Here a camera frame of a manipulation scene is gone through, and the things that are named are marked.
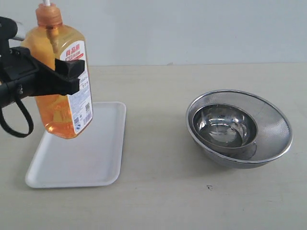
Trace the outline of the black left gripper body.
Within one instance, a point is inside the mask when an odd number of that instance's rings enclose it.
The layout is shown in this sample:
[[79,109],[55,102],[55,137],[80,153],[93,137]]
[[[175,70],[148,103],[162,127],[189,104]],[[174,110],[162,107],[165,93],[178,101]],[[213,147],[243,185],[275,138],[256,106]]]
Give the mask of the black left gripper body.
[[7,86],[10,96],[33,96],[37,73],[38,64],[28,48],[18,46],[0,49],[0,81]]

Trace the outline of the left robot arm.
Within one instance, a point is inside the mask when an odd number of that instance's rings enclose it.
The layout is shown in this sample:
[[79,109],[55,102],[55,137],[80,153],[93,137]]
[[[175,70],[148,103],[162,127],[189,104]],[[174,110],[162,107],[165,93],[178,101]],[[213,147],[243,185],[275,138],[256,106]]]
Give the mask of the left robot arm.
[[79,91],[79,76],[85,71],[84,60],[54,59],[51,69],[34,58],[28,48],[9,49],[0,58],[0,106],[20,99],[44,95],[73,95]]

